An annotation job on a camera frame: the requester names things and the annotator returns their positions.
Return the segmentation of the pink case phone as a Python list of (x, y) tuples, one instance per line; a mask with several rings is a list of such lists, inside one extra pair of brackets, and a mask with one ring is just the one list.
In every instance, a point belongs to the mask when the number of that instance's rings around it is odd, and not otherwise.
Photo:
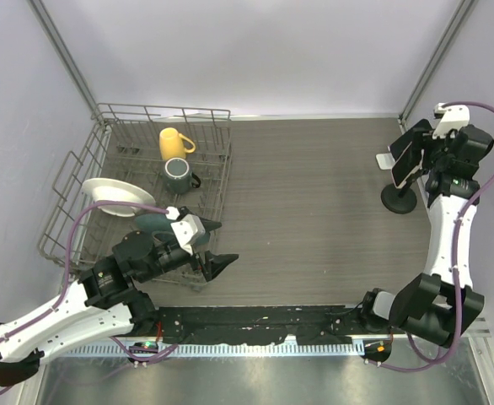
[(391, 177), (397, 189), (412, 183), (422, 171), (424, 150), (413, 142), (404, 149), (391, 169)]

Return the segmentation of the black case phone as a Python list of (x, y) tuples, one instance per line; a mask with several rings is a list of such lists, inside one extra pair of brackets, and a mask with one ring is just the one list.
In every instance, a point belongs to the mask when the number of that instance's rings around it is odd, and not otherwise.
[(394, 160), (397, 160), (402, 155), (406, 147), (415, 138), (420, 138), (425, 133), (429, 133), (431, 130), (432, 126), (429, 120), (425, 118), (421, 119), (411, 128), (409, 128), (404, 134), (402, 134), (389, 146), (389, 152), (391, 153)]

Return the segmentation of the black clamp phone stand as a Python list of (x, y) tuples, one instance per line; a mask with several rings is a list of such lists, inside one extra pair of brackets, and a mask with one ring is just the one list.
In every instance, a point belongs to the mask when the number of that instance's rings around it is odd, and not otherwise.
[(417, 205), (416, 193), (411, 189), (415, 181), (416, 176), (411, 175), (401, 188), (397, 188), (394, 184), (385, 186), (380, 193), (382, 204), (392, 213), (411, 213)]

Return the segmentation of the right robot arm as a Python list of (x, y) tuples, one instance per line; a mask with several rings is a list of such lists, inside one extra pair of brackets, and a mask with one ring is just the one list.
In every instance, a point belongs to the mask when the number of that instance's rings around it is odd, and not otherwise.
[(473, 176), (493, 145), (490, 134), (471, 124), (436, 138), (427, 120), (391, 145), (398, 158), (381, 201), (391, 212), (410, 213), (417, 203), (411, 183), (427, 176), (431, 234), (422, 273), (398, 294), (382, 289), (365, 294), (357, 313), (365, 332), (395, 327), (449, 348), (482, 312), (485, 298), (474, 292), (469, 269), (470, 231), (481, 189)]

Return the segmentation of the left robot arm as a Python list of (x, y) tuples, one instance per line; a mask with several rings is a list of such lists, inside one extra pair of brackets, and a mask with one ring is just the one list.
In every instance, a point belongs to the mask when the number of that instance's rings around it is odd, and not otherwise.
[(157, 310), (137, 285), (185, 265), (200, 271), (206, 281), (216, 278), (238, 255), (199, 252), (196, 242), (220, 227), (219, 222), (188, 214), (171, 224), (175, 237), (161, 244), (148, 232), (132, 231), (56, 298), (0, 323), (0, 386), (19, 384), (50, 360), (86, 343), (150, 335)]

